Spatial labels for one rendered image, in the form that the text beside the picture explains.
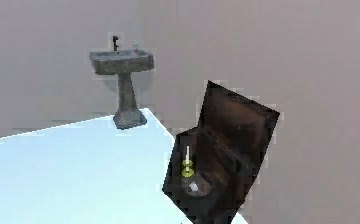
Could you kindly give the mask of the dark wooden commode with lid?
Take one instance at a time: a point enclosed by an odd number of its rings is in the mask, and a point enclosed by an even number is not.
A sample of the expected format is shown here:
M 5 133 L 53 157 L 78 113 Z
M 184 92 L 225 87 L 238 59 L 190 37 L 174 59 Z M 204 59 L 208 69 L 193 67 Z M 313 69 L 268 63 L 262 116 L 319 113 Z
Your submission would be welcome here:
M 231 224 L 253 186 L 280 113 L 210 81 L 198 124 L 176 135 L 162 191 L 192 224 Z M 194 175 L 181 175 L 186 147 Z

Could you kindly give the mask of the grey stone pedestal sink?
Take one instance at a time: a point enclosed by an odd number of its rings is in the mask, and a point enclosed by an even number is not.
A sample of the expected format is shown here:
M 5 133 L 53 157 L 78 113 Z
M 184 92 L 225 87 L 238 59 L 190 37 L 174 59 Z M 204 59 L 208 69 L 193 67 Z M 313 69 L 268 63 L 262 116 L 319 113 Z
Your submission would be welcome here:
M 145 125 L 147 119 L 137 106 L 132 74 L 152 70 L 153 54 L 144 50 L 102 51 L 90 52 L 89 59 L 97 75 L 117 76 L 119 106 L 113 117 L 115 126 L 124 130 Z

